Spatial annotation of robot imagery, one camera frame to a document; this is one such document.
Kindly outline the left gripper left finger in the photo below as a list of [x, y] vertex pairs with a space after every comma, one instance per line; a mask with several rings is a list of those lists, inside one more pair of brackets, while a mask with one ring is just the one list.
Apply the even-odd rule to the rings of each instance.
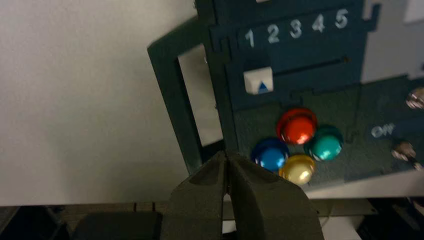
[[233, 151], [219, 151], [171, 193], [162, 240], [220, 240], [225, 195], [232, 196]]

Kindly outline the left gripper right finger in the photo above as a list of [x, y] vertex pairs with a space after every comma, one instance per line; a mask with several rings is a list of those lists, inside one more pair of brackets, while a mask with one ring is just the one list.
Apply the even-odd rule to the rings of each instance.
[[316, 210], [296, 184], [227, 153], [228, 194], [239, 240], [322, 240]]

